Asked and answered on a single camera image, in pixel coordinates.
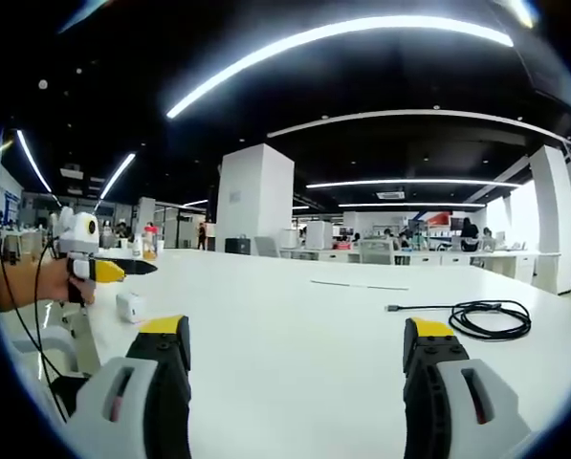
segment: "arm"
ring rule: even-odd
[[[13,309],[13,304],[22,307],[34,303],[37,268],[36,263],[22,263],[14,266],[5,263],[7,279],[13,296],[11,298],[0,262],[0,312],[10,311]],[[37,299],[68,301],[69,282],[81,291],[81,295],[88,304],[94,301],[94,286],[91,282],[71,277],[66,267],[66,258],[41,265]]]

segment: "black ceiling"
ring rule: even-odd
[[[108,179],[127,153],[136,152],[107,199],[196,201],[218,180],[224,154],[265,142],[296,162],[296,193],[333,211],[338,203],[377,201],[377,189],[307,190],[306,185],[383,178],[492,180],[551,142],[495,122],[429,116],[335,122],[268,137],[324,116],[439,106],[522,117],[571,137],[571,81],[553,64],[542,67],[538,57],[553,62],[550,50],[539,48],[532,33],[488,0],[120,0],[54,34],[77,3],[28,11],[40,11],[34,25],[51,33],[18,42],[18,49],[6,55],[7,78],[16,81],[7,92],[7,126],[24,130],[56,194],[67,194],[70,185],[81,185],[85,196],[96,193],[88,188],[89,177]],[[561,51],[561,43],[571,42],[571,27],[564,27],[571,14],[552,2],[541,6],[534,33],[548,36]],[[398,13],[484,25],[508,32],[516,45],[419,30],[334,36],[261,62],[174,120],[165,116],[208,77],[279,38],[351,18]],[[31,29],[21,20],[14,26],[18,33]],[[45,90],[38,87],[42,78],[48,82]],[[12,148],[3,161],[24,187],[42,190],[20,149]],[[78,164],[84,181],[63,178],[59,169],[65,164]],[[526,169],[514,180],[529,176]],[[463,202],[476,191],[469,186],[403,190],[408,201],[420,202]]]

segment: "yellow object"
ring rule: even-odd
[[[183,315],[148,320],[141,327],[141,333],[177,333],[177,326],[181,317]]]
[[[125,277],[125,271],[112,261],[95,260],[96,282],[106,284],[117,282]]]
[[[442,322],[434,322],[433,320],[423,320],[422,318],[413,317],[412,320],[417,326],[418,337],[446,337],[454,336],[454,332]]]

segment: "human hand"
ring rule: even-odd
[[[68,284],[73,284],[81,293],[86,304],[94,303],[96,282],[78,279],[68,272],[67,259],[54,260],[40,267],[38,297],[56,301],[69,301]]]

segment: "black wire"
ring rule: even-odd
[[[521,309],[504,308],[504,304],[513,304]],[[433,306],[388,306],[388,311],[418,310],[418,309],[450,309],[449,325],[462,335],[486,341],[511,340],[522,338],[532,329],[532,319],[529,311],[518,301],[511,299],[480,300],[457,303],[455,305]],[[505,330],[487,330],[476,325],[469,318],[471,313],[502,313],[514,317],[521,322],[520,325]]]
[[[13,296],[13,292],[12,292],[12,289],[11,289],[11,284],[10,284],[10,282],[9,282],[9,276],[7,275],[7,270],[5,269],[5,260],[4,260],[3,256],[2,256],[1,247],[2,247],[2,241],[1,241],[1,239],[0,239],[0,267],[1,267],[1,269],[2,269],[2,274],[3,274],[3,276],[5,277],[5,284],[7,285],[7,291],[9,292],[9,296],[11,297],[11,303],[12,303],[12,305],[13,305],[13,309],[15,310],[15,313],[17,314],[17,318],[19,318],[19,322],[21,323],[21,326],[23,327],[24,331],[26,332],[26,335],[28,335],[28,338],[30,339],[30,341],[32,342],[32,344],[34,345],[34,347],[36,348],[36,350],[37,350],[38,352],[41,352],[41,353],[42,353],[41,348],[38,347],[38,343],[37,343],[36,340],[34,339],[32,333],[30,333],[30,330],[28,329],[28,326],[26,325],[26,322],[24,321],[23,317],[21,316],[21,313],[19,312],[19,307],[17,306],[17,303],[15,302],[15,298],[14,298],[14,296]],[[62,374],[61,374],[59,371],[57,371],[57,368],[55,368],[55,365],[52,363],[52,361],[50,361],[49,359],[47,359],[46,356],[44,356],[44,357],[45,357],[46,362],[49,364],[49,366],[52,367],[52,369],[55,371],[55,373],[56,373],[58,376],[62,376]]]
[[[38,259],[38,266],[36,267],[36,276],[34,277],[34,325],[36,326],[36,338],[38,340],[40,358],[43,363],[43,368],[45,368],[45,379],[47,380],[47,386],[49,387],[49,390],[51,391],[52,396],[54,397],[55,406],[57,407],[59,415],[62,417],[62,421],[66,422],[66,416],[64,416],[64,411],[62,410],[62,407],[59,405],[59,400],[57,399],[54,389],[52,388],[52,379],[49,376],[49,371],[47,370],[47,365],[45,364],[47,357],[43,352],[43,341],[40,337],[40,325],[38,323],[38,277],[40,275],[40,266],[43,262],[43,257],[45,256],[47,249],[51,245],[52,242],[47,241],[47,244],[45,244],[45,249],[43,249],[43,252],[40,254],[40,258]]]

